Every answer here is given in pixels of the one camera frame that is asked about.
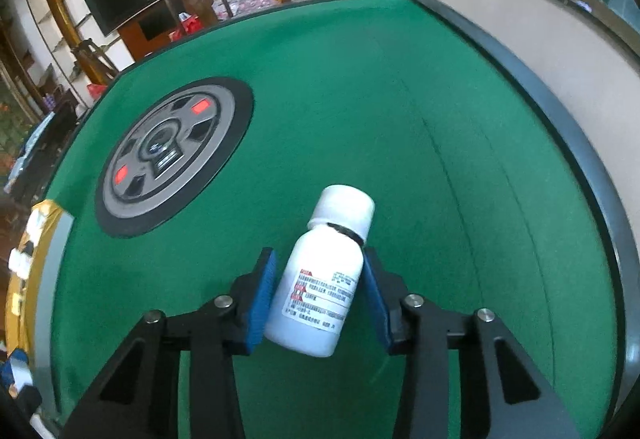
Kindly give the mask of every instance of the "white object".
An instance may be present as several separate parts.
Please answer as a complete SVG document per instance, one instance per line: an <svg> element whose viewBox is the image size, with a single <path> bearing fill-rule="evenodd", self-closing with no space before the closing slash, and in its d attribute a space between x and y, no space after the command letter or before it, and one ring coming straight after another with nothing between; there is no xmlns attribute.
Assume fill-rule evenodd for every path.
<svg viewBox="0 0 640 439"><path fill-rule="evenodd" d="M33 259L29 255L21 253L14 247L9 254L7 265L9 266L9 269L18 276L18 278L27 280L29 278L29 272L31 271L32 261Z"/></svg>
<svg viewBox="0 0 640 439"><path fill-rule="evenodd" d="M55 436L49 431L49 429L44 426L44 423L42 422L42 419L38 414L33 414L31 416L31 419L29 420L29 423L31 424L31 426L33 426L33 429L38 432L38 434L40 434L40 437L42 437L42 439L56 439Z"/></svg>
<svg viewBox="0 0 640 439"><path fill-rule="evenodd" d="M362 271L360 244L367 240L374 207L351 186L322 191L310 231L293 247L273 297L264 330L268 340L318 358L334 353Z"/></svg>
<svg viewBox="0 0 640 439"><path fill-rule="evenodd" d="M34 246L37 246L42 236L42 230L44 224L47 221L47 217L40 210L33 210L29 219L27 220L27 226L25 231L29 235L29 240L33 242Z"/></svg>

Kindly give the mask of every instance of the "red item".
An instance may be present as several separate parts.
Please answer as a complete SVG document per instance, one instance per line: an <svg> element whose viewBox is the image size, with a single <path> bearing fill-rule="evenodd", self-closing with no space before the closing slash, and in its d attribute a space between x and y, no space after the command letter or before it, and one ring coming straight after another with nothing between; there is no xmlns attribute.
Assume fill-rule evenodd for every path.
<svg viewBox="0 0 640 439"><path fill-rule="evenodd" d="M201 99L191 107L191 112L193 112L193 114L195 115L202 114L202 112L209 108L210 104L211 103L209 102L209 99Z"/></svg>
<svg viewBox="0 0 640 439"><path fill-rule="evenodd" d="M124 165L122 168L120 168L120 170L116 172L116 184L122 183L128 172L129 169L127 168L127 165Z"/></svg>
<svg viewBox="0 0 640 439"><path fill-rule="evenodd" d="M102 93L107 90L106 85L97 85L97 83L89 83L86 88L89 91L89 96L91 96L91 99L94 101L97 101Z"/></svg>
<svg viewBox="0 0 640 439"><path fill-rule="evenodd" d="M184 30L187 31L187 34L193 34L194 32L202 29L204 26L202 25L202 22L200 21L198 16L193 15L189 16L185 21L182 22L182 27L184 27ZM180 29L176 29L175 31L171 31L169 33L169 40L171 40L172 42L175 42L180 38L182 38L182 31Z"/></svg>

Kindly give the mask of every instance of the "white bottle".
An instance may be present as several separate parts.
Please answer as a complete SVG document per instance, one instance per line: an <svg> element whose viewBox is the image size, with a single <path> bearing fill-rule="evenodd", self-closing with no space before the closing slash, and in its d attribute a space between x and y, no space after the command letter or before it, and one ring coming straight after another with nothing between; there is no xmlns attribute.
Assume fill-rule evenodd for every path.
<svg viewBox="0 0 640 439"><path fill-rule="evenodd" d="M322 191L271 302L268 340L309 356L334 353L364 257L374 203L351 186Z"/></svg>

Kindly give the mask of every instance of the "display shelf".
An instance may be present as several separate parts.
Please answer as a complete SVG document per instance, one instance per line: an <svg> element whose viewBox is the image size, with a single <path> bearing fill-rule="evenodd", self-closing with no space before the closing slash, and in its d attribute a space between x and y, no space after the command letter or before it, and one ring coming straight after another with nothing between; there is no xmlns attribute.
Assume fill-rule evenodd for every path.
<svg viewBox="0 0 640 439"><path fill-rule="evenodd" d="M76 25L74 25L75 29L79 29L81 28L84 24L87 23L87 21L89 20L89 18L93 17L94 15L92 15L91 13L87 13L86 15L84 15L84 17L82 17L81 21L79 21Z"/></svg>
<svg viewBox="0 0 640 439"><path fill-rule="evenodd" d="M82 70L78 62L75 62L74 68L71 69L71 73L69 74L69 82L75 82L82 74L84 74L84 70Z"/></svg>
<svg viewBox="0 0 640 439"><path fill-rule="evenodd" d="M66 45L66 40L64 37L60 38L60 40L58 40L58 43L55 44L51 50L52 53L56 52L59 49L62 49L62 47Z"/></svg>
<svg viewBox="0 0 640 439"><path fill-rule="evenodd" d="M37 24L41 24L42 22L44 22L45 20L48 20L49 18L51 18L51 10L48 10L45 15L40 18L36 23Z"/></svg>
<svg viewBox="0 0 640 439"><path fill-rule="evenodd" d="M100 49L102 49L104 52L108 51L109 49L111 49L114 45L116 45L116 43L118 43L120 40L122 40L122 38L120 38L119 36L117 36L116 38L114 38L113 40L111 40L108 44L105 45L101 45Z"/></svg>
<svg viewBox="0 0 640 439"><path fill-rule="evenodd" d="M27 50L22 55L22 57L20 58L20 63L24 67L24 70L31 69L31 66L33 66L33 64L35 64L35 60L33 59L33 55L31 54L31 51Z"/></svg>

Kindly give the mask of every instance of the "white bottle cap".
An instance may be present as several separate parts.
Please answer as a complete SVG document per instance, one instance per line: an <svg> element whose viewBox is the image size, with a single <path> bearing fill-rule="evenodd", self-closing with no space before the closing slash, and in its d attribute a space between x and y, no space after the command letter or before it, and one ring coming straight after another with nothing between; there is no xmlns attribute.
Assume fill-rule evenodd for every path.
<svg viewBox="0 0 640 439"><path fill-rule="evenodd" d="M333 184L322 190L306 227L332 223L350 229L366 242L375 207L371 197L357 188Z"/></svg>

